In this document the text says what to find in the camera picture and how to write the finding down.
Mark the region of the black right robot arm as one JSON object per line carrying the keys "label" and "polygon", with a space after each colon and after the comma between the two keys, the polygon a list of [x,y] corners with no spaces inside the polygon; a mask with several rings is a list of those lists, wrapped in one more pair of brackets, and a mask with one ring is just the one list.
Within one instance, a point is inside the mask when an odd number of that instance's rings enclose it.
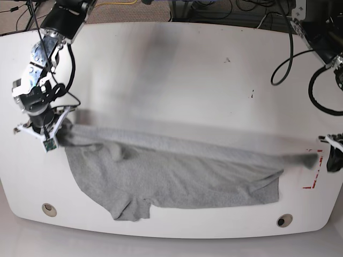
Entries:
{"label": "black right robot arm", "polygon": [[[30,56],[30,62],[20,79],[13,83],[12,97],[22,113],[29,117],[14,132],[25,132],[38,139],[45,152],[59,147],[57,132],[67,115],[81,104],[51,103],[65,96],[73,84],[76,60],[71,48],[76,36],[93,11],[96,1],[55,1],[44,21],[37,25],[39,41]],[[55,82],[59,51],[67,47],[71,59],[71,74],[67,84]]]}

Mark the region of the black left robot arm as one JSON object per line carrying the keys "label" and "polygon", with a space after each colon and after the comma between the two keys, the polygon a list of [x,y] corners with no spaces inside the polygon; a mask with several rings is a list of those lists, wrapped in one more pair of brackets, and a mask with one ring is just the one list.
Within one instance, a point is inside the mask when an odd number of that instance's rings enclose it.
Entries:
{"label": "black left robot arm", "polygon": [[321,112],[342,116],[342,111],[321,105],[314,97],[316,79],[332,69],[335,82],[342,89],[342,1],[296,1],[292,9],[291,25],[309,48],[324,63],[311,77],[308,95]]}

